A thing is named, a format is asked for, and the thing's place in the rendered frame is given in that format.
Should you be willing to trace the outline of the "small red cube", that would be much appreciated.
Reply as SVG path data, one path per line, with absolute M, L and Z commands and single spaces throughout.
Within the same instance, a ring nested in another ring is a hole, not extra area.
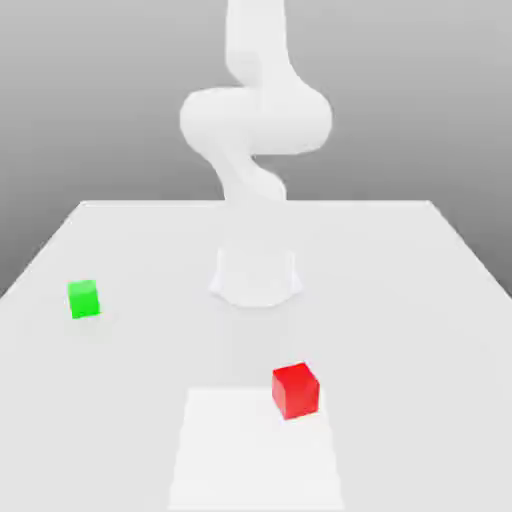
M 320 384 L 305 362 L 272 372 L 272 398 L 285 420 L 316 413 Z

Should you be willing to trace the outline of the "small green cube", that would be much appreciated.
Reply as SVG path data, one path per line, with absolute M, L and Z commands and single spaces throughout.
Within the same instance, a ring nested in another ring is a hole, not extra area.
M 67 293 L 73 319 L 100 314 L 100 302 L 95 280 L 69 282 Z

